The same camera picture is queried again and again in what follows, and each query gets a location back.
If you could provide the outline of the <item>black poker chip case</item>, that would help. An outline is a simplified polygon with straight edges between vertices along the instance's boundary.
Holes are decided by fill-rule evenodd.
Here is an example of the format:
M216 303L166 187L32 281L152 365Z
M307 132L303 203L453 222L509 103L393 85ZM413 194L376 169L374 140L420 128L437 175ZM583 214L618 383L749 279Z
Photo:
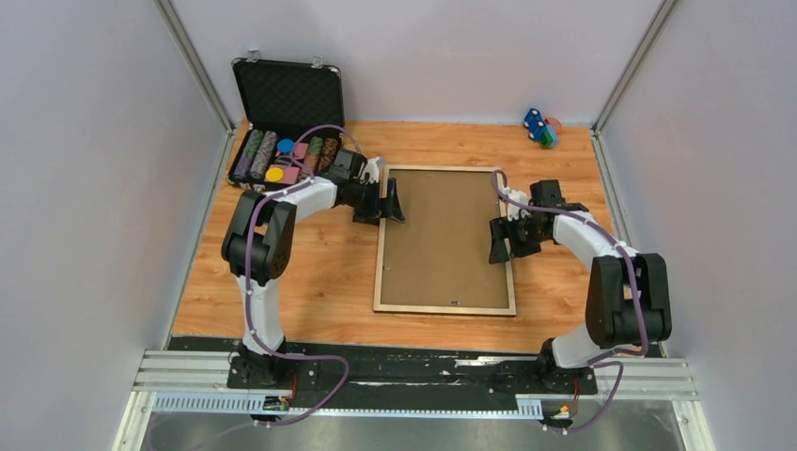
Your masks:
M345 125L342 77L338 67L258 58L236 58L231 63L246 119L246 132L227 183L258 192L281 189L307 177L305 164L317 172L330 165L342 148L337 129L308 130L319 125ZM281 139L295 142L290 155L280 154ZM271 166L285 176L268 182Z

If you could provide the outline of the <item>blue orange tape dispenser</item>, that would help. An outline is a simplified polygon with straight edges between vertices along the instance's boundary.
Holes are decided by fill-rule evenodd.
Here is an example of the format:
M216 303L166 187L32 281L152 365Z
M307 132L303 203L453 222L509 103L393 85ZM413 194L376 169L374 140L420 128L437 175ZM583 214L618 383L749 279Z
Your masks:
M542 148L554 148L559 143L561 122L554 117L546 117L539 109L530 108L524 116L523 126L528 137Z

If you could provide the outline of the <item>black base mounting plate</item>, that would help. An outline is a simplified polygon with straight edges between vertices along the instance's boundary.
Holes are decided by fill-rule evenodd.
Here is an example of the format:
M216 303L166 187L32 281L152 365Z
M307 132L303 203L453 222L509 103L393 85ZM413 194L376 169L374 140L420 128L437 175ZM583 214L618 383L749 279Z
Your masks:
M296 408L373 411L507 411L518 395L574 400L597 392L591 369L561 388L539 384L537 354L300 343L290 344L289 353L310 357L288 359L268 373L231 354L227 387L266 390Z

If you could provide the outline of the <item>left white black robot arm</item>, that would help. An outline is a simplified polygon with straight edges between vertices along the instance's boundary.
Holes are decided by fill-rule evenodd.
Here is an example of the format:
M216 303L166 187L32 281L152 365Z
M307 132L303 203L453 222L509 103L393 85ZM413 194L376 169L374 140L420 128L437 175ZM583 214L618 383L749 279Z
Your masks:
M381 157L344 149L318 175L281 190L240 196L221 255L242 295L245 330L239 354L252 364L252 376L262 386L278 387L288 375L279 289L296 225L339 206L352 208L352 219L359 224L376 226L383 219L404 223L397 182L382 174L384 167Z

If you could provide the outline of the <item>aluminium rail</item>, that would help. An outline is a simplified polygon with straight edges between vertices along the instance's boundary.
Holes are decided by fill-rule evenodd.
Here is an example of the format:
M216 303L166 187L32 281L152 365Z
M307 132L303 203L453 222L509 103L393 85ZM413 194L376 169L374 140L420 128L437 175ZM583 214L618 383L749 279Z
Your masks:
M687 362L681 358L619 358L624 365L621 400L698 401ZM160 351L144 354L134 391L227 392L228 354L221 351Z

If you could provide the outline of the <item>blue poker chip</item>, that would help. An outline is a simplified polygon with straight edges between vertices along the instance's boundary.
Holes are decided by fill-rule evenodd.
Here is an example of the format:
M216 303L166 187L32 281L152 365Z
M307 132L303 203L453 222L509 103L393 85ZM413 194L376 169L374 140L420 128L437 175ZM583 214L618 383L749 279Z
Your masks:
M290 155L294 150L295 142L291 139L281 139L276 144L276 150L283 155Z

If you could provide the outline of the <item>yellow poker chip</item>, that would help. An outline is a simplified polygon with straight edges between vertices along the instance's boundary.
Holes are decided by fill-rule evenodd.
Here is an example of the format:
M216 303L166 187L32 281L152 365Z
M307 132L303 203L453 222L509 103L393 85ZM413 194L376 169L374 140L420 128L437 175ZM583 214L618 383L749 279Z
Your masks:
M267 169L264 178L268 182L279 182L285 176L285 170L282 167L271 166Z

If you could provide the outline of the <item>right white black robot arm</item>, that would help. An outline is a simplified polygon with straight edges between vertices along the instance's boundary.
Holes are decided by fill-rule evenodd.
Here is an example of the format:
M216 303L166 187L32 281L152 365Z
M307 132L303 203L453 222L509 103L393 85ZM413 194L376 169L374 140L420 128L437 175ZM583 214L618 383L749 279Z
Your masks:
M641 253L616 238L586 206L567 201L556 179L535 182L524 193L508 187L506 174L496 170L491 184L507 211L489 222L490 263L532 256L551 241L566 247L589 271L583 322L547 339L533 366L542 388L560 392L615 355L645 356L650 344L671 335L663 257Z

